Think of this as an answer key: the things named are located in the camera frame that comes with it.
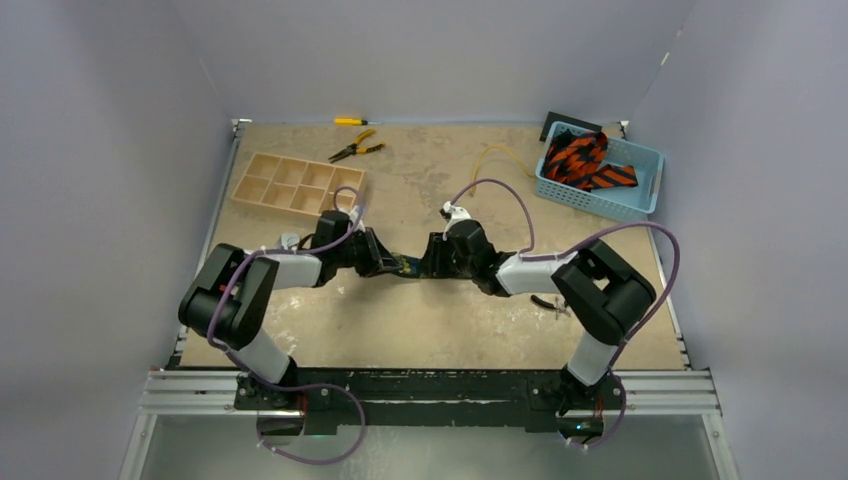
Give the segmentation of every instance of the striped fabric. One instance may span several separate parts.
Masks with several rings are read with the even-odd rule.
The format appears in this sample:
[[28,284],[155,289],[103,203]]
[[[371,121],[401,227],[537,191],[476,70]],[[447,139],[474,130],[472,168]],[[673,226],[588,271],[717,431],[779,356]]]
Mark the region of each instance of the striped fabric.
[[566,131],[551,141],[542,176],[586,192],[639,185],[633,167],[601,167],[608,144],[603,132],[586,132],[575,137],[571,131]]

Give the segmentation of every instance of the blue basket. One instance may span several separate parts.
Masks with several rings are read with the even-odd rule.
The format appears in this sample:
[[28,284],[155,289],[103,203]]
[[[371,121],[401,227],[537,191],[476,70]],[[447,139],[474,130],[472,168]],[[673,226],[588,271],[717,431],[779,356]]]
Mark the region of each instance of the blue basket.
[[[551,140],[566,130],[571,130],[574,135],[588,131],[565,122],[554,122],[548,132],[545,152],[551,146]],[[545,155],[542,154],[536,166],[536,195],[620,222],[645,220],[657,206],[664,160],[663,154],[656,150],[626,140],[610,138],[607,154],[601,165],[632,166],[636,170],[639,185],[632,188],[616,187],[584,192],[543,177],[542,165],[545,163]]]

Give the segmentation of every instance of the yellow cable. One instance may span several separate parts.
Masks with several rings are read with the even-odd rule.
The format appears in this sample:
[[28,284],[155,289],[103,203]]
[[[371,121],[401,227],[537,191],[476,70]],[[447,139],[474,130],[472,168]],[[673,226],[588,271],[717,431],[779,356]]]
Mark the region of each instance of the yellow cable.
[[[533,175],[533,173],[531,173],[530,170],[527,168],[527,165],[525,165],[524,162],[522,162],[521,159],[518,158],[518,155],[516,155],[515,152],[513,152],[512,150],[510,150],[507,147],[504,147],[503,145],[492,145],[491,147],[488,147],[487,149],[483,150],[483,153],[481,153],[480,156],[477,157],[477,162],[474,163],[474,172],[471,173],[471,181],[472,182],[477,180],[477,172],[480,171],[480,164],[483,162],[483,157],[485,157],[486,154],[489,153],[490,150],[494,150],[496,148],[503,150],[504,152],[508,153],[512,157],[512,159],[515,160],[515,163],[517,163],[518,166],[521,167],[521,170],[524,171],[525,175],[527,175],[530,178],[535,177],[535,175]],[[471,187],[471,190],[469,190],[468,193],[473,196],[474,192],[476,192],[476,191],[477,191],[477,185]]]

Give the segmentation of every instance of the blue object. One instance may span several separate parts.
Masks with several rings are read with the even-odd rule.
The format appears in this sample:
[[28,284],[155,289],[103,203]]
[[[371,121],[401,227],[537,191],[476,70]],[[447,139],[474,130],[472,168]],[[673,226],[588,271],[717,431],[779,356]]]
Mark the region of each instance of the blue object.
[[[551,146],[551,139],[566,130],[571,130],[574,135],[588,131],[565,122],[554,122],[545,142],[545,153]],[[620,222],[645,220],[648,214],[653,213],[657,207],[657,195],[660,190],[660,177],[665,157],[654,149],[636,145],[627,140],[610,138],[607,155],[601,162],[601,166],[630,165],[636,170],[639,185],[630,188],[595,189],[591,192],[584,192],[543,177],[542,165],[545,163],[545,153],[542,154],[536,166],[536,195],[542,198]]]

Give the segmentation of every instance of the wooden tabletop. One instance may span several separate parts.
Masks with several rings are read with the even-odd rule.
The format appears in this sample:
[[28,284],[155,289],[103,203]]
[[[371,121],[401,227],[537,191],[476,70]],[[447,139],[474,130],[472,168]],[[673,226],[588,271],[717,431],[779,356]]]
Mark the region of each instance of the wooden tabletop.
[[[366,170],[365,223],[390,250],[421,256],[431,231],[442,231],[442,204],[465,186],[474,161],[490,145],[506,145],[531,171],[543,150],[540,127],[377,126],[382,151],[349,157],[345,166]],[[229,197],[256,152],[326,162],[363,128],[251,125],[237,153],[213,245],[246,249],[272,245],[283,232],[314,230],[302,220],[249,212]],[[614,224],[533,194],[509,156],[490,152],[480,177],[503,180],[527,203],[536,227],[534,253],[565,250]],[[516,201],[505,190],[481,185],[460,205],[486,229],[499,250],[529,242]],[[648,232],[632,228],[605,240],[662,289]],[[393,275],[359,278],[343,270],[322,288],[275,291],[263,327],[299,365],[328,367],[560,368],[574,351],[583,328],[573,316],[533,305],[529,295],[489,297],[468,281],[408,280]],[[189,334],[182,365],[225,366],[228,360]],[[632,340],[619,369],[683,368],[667,306]]]

